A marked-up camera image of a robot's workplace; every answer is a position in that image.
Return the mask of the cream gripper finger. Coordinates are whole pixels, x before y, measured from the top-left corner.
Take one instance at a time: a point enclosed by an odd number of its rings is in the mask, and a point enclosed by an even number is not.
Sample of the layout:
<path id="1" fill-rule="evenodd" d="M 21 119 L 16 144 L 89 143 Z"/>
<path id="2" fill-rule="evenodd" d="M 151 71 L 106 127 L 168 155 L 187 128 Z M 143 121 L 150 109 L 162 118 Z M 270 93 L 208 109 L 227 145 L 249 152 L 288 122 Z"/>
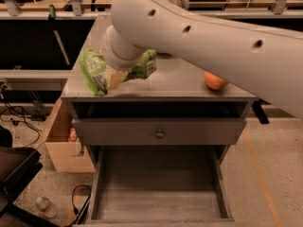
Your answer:
<path id="1" fill-rule="evenodd" d="M 107 89 L 117 88 L 128 76 L 127 71 L 118 71 L 112 67 L 106 69 Z"/>

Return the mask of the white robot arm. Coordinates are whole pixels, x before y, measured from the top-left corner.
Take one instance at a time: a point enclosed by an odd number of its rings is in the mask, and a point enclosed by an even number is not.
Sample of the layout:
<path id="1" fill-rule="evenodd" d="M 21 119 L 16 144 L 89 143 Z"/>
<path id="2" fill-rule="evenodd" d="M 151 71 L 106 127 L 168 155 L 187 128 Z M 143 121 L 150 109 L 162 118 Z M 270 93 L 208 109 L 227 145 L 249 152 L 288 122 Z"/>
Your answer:
<path id="1" fill-rule="evenodd" d="M 114 0 L 101 44 L 105 60 L 128 70 L 147 49 L 198 66 L 303 118 L 300 32 L 196 15 L 188 0 Z"/>

